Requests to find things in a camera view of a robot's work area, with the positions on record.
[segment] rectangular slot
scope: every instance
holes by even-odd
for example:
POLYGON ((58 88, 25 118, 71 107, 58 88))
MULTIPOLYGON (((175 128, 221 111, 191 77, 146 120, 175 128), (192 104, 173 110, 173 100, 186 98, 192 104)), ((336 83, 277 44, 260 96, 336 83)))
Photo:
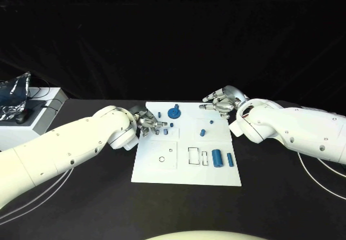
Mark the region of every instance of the rectangular slot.
POLYGON ((202 152, 202 165, 208 166, 208 152, 207 151, 202 152))
POLYGON ((188 151, 189 151, 189 164, 199 165, 201 164, 199 148, 189 147, 188 151))

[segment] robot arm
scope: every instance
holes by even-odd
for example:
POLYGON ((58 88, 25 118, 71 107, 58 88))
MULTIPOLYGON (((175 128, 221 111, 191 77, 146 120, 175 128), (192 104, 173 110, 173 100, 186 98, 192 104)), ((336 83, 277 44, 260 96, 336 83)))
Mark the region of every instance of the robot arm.
POLYGON ((293 151, 312 157, 346 164, 346 117, 297 107, 283 108, 266 99, 250 99, 233 86, 227 86, 205 99, 214 103, 199 108, 221 112, 224 118, 237 109, 237 120, 230 129, 260 143, 277 139, 293 151))
POLYGON ((58 127, 32 141, 0 152, 0 208, 29 189, 98 155, 106 144, 130 150, 143 135, 165 126, 146 108, 109 106, 93 117, 58 127))

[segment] black backdrop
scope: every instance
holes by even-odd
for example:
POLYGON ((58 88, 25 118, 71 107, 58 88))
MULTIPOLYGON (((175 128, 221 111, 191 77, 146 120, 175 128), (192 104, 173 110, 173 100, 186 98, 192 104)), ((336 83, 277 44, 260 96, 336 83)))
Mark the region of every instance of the black backdrop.
POLYGON ((346 114, 346 15, 331 1, 0 4, 0 79, 25 71, 81 99, 251 98, 346 114))

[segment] black table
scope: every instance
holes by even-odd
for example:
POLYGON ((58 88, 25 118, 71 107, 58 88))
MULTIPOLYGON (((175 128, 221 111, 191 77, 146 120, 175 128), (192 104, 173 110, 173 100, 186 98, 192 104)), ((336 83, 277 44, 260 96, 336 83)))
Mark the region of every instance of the black table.
MULTIPOLYGON (((137 104, 146 102, 70 99, 49 129, 90 117, 109 105, 129 109, 137 104)), ((245 136, 233 137, 243 187, 132 183, 137 147, 126 151, 107 145, 75 168, 48 202, 0 226, 0 239, 143 240, 191 230, 240 232, 274 240, 346 239, 346 201, 313 182, 297 153, 274 139, 256 144, 245 136)), ((346 196, 346 179, 312 157, 303 155, 303 160, 322 184, 346 196)), ((55 180, 25 193, 2 215, 55 180)))

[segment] small blue part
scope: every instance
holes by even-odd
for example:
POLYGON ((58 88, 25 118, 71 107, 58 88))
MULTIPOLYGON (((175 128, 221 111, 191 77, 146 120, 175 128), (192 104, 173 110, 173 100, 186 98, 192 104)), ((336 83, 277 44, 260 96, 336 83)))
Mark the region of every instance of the small blue part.
POLYGON ((212 155, 212 162, 214 162, 215 168, 224 167, 221 150, 220 149, 214 149, 211 151, 211 155, 212 155))
POLYGON ((201 137, 204 137, 204 136, 205 136, 205 134, 207 134, 207 130, 205 130, 205 129, 202 129, 202 130, 201 130, 201 134, 199 134, 199 135, 201 135, 201 137))
POLYGON ((168 111, 168 116, 172 118, 172 119, 178 119, 182 115, 182 112, 179 110, 179 105, 176 104, 175 105, 175 108, 172 108, 169 111, 168 111))
POLYGON ((227 158, 228 158, 228 164, 230 164, 230 167, 234 167, 234 160, 233 160, 233 155, 231 153, 227 154, 227 158))

